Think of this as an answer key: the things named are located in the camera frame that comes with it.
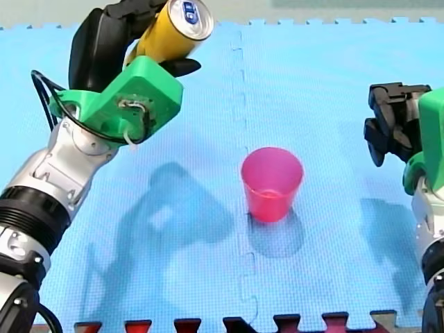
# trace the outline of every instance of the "interlocking foam tile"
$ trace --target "interlocking foam tile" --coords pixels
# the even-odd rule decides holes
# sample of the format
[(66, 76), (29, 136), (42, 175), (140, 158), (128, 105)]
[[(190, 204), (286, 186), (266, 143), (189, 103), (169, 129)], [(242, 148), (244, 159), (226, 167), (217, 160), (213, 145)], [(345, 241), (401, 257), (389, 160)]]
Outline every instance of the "interlocking foam tile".
[[(370, 84), (442, 85), (444, 28), (402, 18), (280, 23), (219, 24), (194, 54), (202, 70), (181, 79), (180, 115), (97, 174), (41, 292), (68, 332), (87, 321), (122, 332), (124, 321), (147, 319), (150, 332), (173, 332), (174, 319), (201, 318), (200, 332), (215, 333), (223, 317), (241, 316), (265, 333), (278, 314), (321, 331), (330, 312), (366, 329), (378, 310), (420, 325), (403, 166), (388, 157), (375, 168), (362, 132)], [(29, 72), (66, 83), (75, 29), (0, 32), (1, 186), (48, 139)], [(289, 218), (266, 229), (245, 214), (239, 167), (273, 145), (293, 151), (306, 176)]]
[(369, 313), (384, 309), (398, 312), (400, 326), (420, 326), (403, 165), (393, 156), (373, 165), (363, 123), (373, 116), (372, 83), (443, 84), (444, 26), (366, 22), (242, 27), (245, 145), (287, 148), (306, 170), (293, 214), (273, 229), (251, 223), (245, 235), (258, 332), (275, 330), (271, 314), (288, 313), (301, 315), (300, 330), (322, 331), (321, 314), (338, 311), (349, 313), (349, 328), (371, 328)]
[[(35, 150), (48, 126), (30, 70), (67, 81), (76, 27), (2, 31), (0, 185)], [(101, 321), (101, 332), (150, 319), (150, 332), (173, 332), (176, 318), (202, 318), (204, 332), (222, 332), (224, 316), (254, 318), (241, 300), (238, 234), (243, 189), (237, 138), (238, 27), (220, 24), (195, 53), (203, 70), (184, 78), (181, 113), (136, 152), (127, 148), (104, 167), (80, 214), (53, 255), (42, 302), (72, 332)]]

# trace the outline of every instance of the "green 3d-printed bracket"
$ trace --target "green 3d-printed bracket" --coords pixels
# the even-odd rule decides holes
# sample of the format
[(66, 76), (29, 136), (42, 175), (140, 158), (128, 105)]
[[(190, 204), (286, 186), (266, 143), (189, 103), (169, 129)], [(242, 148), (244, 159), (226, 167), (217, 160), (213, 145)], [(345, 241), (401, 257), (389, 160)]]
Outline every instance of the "green 3d-printed bracket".
[(444, 88), (423, 94), (418, 109), (422, 151), (408, 161), (403, 177), (405, 191), (411, 195), (422, 175), (433, 191), (444, 186)]
[[(132, 141), (142, 137), (143, 105), (149, 111), (150, 135), (174, 118), (182, 104), (183, 86), (158, 63), (146, 56), (137, 57), (102, 93), (64, 90), (58, 94), (66, 105), (75, 105), (78, 120), (89, 128), (110, 137)], [(62, 117), (53, 98), (50, 111)]]

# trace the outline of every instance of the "black cable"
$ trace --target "black cable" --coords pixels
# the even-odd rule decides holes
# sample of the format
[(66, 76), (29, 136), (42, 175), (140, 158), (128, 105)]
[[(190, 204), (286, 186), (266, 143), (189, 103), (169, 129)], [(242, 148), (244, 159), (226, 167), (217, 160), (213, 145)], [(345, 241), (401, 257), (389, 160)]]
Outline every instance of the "black cable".
[[(46, 87), (48, 88), (49, 92), (51, 93), (52, 97), (54, 98), (54, 101), (57, 103), (57, 106), (60, 108), (60, 110), (62, 111), (63, 115), (66, 116), (66, 118), (68, 118), (69, 120), (71, 120), (73, 123), (75, 123), (78, 127), (82, 128), (83, 130), (86, 130), (87, 132), (100, 137), (101, 139), (107, 140), (107, 141), (111, 141), (114, 143), (118, 143), (118, 144), (128, 144), (128, 142), (125, 139), (119, 138), (119, 137), (111, 137), (109, 135), (105, 135), (102, 134), (100, 132), (97, 132), (96, 130), (89, 128), (88, 126), (86, 126), (85, 124), (79, 122), (75, 117), (73, 117), (73, 115), (70, 113), (70, 111), (68, 111), (66, 109), (66, 107), (63, 105), (63, 102), (60, 100), (60, 97), (58, 96), (56, 90), (62, 91), (65, 90), (65, 88), (55, 84), (54, 82), (52, 82), (51, 80), (49, 80), (47, 77), (45, 77), (43, 74), (41, 74), (40, 72), (33, 70), (31, 72), (31, 77), (33, 79), (34, 82), (34, 86), (37, 90), (37, 93), (40, 97), (40, 100), (42, 102), (42, 105), (45, 109), (45, 114), (46, 117), (48, 118), (48, 114), (51, 114), (49, 112), (49, 97), (48, 97), (48, 101), (46, 102), (46, 96), (48, 96), (43, 84), (46, 85)], [(142, 128), (143, 128), (143, 135), (140, 139), (137, 140), (133, 140), (134, 144), (141, 144), (142, 142), (144, 142), (145, 140), (147, 140), (150, 136), (150, 133), (148, 131), (148, 127), (147, 124), (150, 123), (150, 119), (149, 119), (149, 112), (148, 110), (145, 110), (144, 112), (144, 119), (142, 120)]]
[(36, 79), (36, 77), (34, 77), (32, 74), (31, 74), (31, 78), (34, 83), (35, 90), (37, 90), (37, 94), (39, 96), (40, 102), (42, 102), (42, 106), (44, 109), (46, 120), (48, 121), (48, 124), (49, 124), (49, 129), (52, 132), (52, 130), (54, 129), (54, 126), (57, 125), (57, 119), (49, 112), (49, 109), (48, 109), (49, 96), (48, 96), (45, 88), (43, 87), (42, 82), (39, 81), (38, 79)]
[(46, 321), (51, 333), (63, 333), (60, 321), (50, 309), (45, 307), (43, 304), (40, 304), (37, 312), (40, 316), (42, 316), (44, 321)]

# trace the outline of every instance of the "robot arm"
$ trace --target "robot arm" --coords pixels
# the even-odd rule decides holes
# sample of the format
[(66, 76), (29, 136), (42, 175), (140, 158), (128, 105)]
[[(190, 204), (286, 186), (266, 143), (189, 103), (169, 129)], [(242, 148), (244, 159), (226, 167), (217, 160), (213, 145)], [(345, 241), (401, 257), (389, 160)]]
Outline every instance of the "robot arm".
[(428, 85), (372, 85), (364, 137), (380, 167), (387, 153), (406, 162), (402, 182), (412, 195), (416, 253), (427, 286), (422, 332), (444, 332), (444, 91)]
[(144, 142), (180, 111), (183, 86), (175, 77), (196, 71), (198, 62), (157, 64), (141, 55), (123, 69), (126, 49), (163, 5), (163, 0), (123, 0), (91, 11), (73, 38), (70, 89), (32, 73), (51, 136), (0, 194), (1, 333), (29, 333), (36, 313), (52, 333), (62, 332), (38, 293), (53, 251), (96, 172), (120, 147)]

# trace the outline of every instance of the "pink plastic cup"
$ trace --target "pink plastic cup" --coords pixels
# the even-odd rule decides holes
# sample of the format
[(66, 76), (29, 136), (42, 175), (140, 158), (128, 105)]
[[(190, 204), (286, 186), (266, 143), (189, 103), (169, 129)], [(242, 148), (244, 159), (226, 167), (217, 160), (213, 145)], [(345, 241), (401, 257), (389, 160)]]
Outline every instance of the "pink plastic cup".
[(290, 210), (303, 176), (300, 161), (290, 152), (273, 147), (253, 151), (241, 168), (251, 215), (267, 223), (283, 219)]

